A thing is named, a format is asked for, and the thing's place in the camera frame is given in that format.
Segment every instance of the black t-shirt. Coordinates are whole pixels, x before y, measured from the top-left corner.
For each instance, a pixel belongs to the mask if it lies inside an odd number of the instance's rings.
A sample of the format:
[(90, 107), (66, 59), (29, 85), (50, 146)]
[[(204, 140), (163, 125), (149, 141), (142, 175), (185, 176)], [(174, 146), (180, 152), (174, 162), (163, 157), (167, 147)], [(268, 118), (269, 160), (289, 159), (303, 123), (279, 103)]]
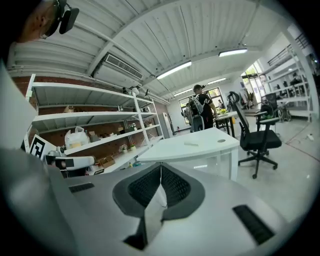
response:
[(209, 106), (209, 104), (212, 103), (212, 99), (206, 94), (199, 94), (198, 101), (203, 105), (203, 112), (201, 113), (201, 116), (203, 118), (213, 119), (214, 115), (212, 114), (211, 107)]

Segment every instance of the ceiling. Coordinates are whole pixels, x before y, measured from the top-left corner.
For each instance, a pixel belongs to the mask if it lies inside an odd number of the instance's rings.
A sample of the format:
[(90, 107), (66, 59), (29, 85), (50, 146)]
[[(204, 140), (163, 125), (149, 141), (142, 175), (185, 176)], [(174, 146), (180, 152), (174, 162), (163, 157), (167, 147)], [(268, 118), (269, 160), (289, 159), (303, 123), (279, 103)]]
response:
[[(281, 13), (255, 0), (68, 0), (80, 9), (72, 30), (17, 44), (9, 63), (15, 76), (52, 69), (93, 77), (120, 87), (142, 85), (154, 99), (168, 100), (190, 85), (227, 77), (235, 80), (271, 45)], [(245, 54), (219, 57), (223, 50)], [(106, 63), (112, 54), (138, 70), (142, 79)], [(192, 61), (161, 80), (155, 77)]]

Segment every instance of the chair armrest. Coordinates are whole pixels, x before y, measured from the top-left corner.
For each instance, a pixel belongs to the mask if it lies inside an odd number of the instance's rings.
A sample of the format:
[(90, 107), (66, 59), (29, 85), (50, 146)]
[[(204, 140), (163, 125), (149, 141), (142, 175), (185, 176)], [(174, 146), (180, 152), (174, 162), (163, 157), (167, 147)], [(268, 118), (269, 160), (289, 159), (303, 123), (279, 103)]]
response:
[(268, 112), (267, 111), (262, 111), (262, 112), (257, 111), (253, 116), (254, 117), (259, 117), (259, 116), (262, 116), (262, 115), (265, 115), (265, 114), (268, 114)]
[(271, 125), (271, 124), (274, 124), (274, 123), (278, 122), (279, 120), (280, 120), (279, 117), (275, 117), (275, 118), (271, 118), (271, 119), (266, 119), (266, 120), (260, 121), (259, 123), (261, 125)]

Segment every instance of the chair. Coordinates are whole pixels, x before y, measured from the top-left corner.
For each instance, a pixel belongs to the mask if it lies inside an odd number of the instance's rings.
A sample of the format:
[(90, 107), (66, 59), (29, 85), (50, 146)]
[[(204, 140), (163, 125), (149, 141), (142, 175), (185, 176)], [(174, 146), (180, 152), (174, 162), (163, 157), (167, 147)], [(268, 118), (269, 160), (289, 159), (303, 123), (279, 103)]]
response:
[[(232, 103), (232, 107), (236, 110), (239, 118), (240, 118), (240, 127), (241, 127), (241, 138), (240, 138), (240, 146), (244, 151), (247, 151), (247, 155), (250, 154), (252, 156), (238, 161), (238, 165), (240, 163), (256, 160), (255, 166), (255, 174), (252, 175), (253, 179), (257, 178), (259, 162), (264, 161), (273, 165), (273, 169), (278, 168), (278, 163), (268, 159), (265, 157), (269, 155), (268, 149), (275, 149), (279, 148), (282, 145), (281, 140), (275, 134), (273, 130), (270, 130), (270, 126), (274, 125), (276, 122), (279, 121), (278, 117), (260, 120), (259, 125), (265, 125), (265, 130), (261, 131), (249, 131), (249, 123), (245, 117), (244, 112), (241, 110), (240, 106), (238, 105), (238, 101), (240, 99), (239, 95), (235, 92), (230, 91), (230, 95), (228, 96), (230, 102)], [(255, 114), (255, 117), (265, 115), (266, 112), (260, 112)]]

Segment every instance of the red brick wall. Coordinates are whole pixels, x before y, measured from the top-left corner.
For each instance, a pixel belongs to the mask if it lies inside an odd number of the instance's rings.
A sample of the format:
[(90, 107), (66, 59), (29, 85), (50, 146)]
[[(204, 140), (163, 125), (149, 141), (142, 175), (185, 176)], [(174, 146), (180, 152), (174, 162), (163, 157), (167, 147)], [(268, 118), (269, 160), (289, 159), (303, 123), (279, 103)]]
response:
[[(14, 82), (16, 83), (17, 87), (20, 89), (20, 91), (23, 93), (23, 95), (26, 95), (28, 84), (30, 77), (15, 77), (13, 78)], [(79, 81), (74, 79), (68, 79), (68, 78), (60, 78), (60, 77), (43, 77), (43, 76), (36, 76), (35, 82), (44, 82), (44, 83), (63, 83), (63, 84), (73, 84), (73, 85), (81, 85), (81, 86), (91, 86), (91, 87), (97, 87), (102, 88), (110, 91), (119, 92), (115, 88), (111, 86), (104, 86), (99, 85), (92, 82), (85, 82), (85, 81)], [(35, 99), (30, 99), (30, 103), (35, 107)], [(49, 114), (56, 114), (56, 113), (63, 113), (65, 110), (65, 107), (51, 107), (51, 108), (40, 108), (39, 109), (39, 115), (49, 115)], [(75, 107), (75, 111), (77, 112), (92, 112), (92, 111), (117, 111), (117, 108), (114, 107), (100, 107), (100, 106), (77, 106)], [(153, 124), (155, 123), (153, 118), (149, 118), (149, 121)], [(134, 121), (136, 123), (137, 128), (141, 128), (139, 121)], [(92, 125), (92, 126), (85, 126), (83, 127), (85, 130), (89, 132), (94, 131), (95, 134), (100, 135), (103, 134), (110, 134), (110, 133), (116, 133), (118, 131), (118, 127), (124, 127), (123, 122), (115, 122), (115, 123), (106, 123), (106, 124), (99, 124), (99, 125)], [(65, 144), (65, 135), (68, 132), (68, 130), (60, 130), (55, 132), (48, 132), (40, 134), (42, 138), (47, 140), (48, 142), (52, 143), (55, 146), (63, 146)], [(147, 131), (149, 134), (152, 134), (153, 136), (158, 136), (157, 129), (149, 129)], [(30, 134), (29, 142), (32, 142), (34, 136), (34, 132)], [(142, 132), (139, 132), (137, 134), (134, 134), (132, 136), (133, 142), (139, 146), (142, 141), (144, 140), (144, 135)], [(122, 144), (130, 145), (130, 141), (128, 137), (117, 139), (114, 141), (111, 141), (106, 144), (102, 144), (100, 146), (96, 146), (93, 148), (89, 148), (87, 150), (83, 150), (77, 153), (72, 154), (72, 156), (94, 156), (97, 159), (102, 158), (109, 155), (117, 155), (119, 154), (119, 147)]]

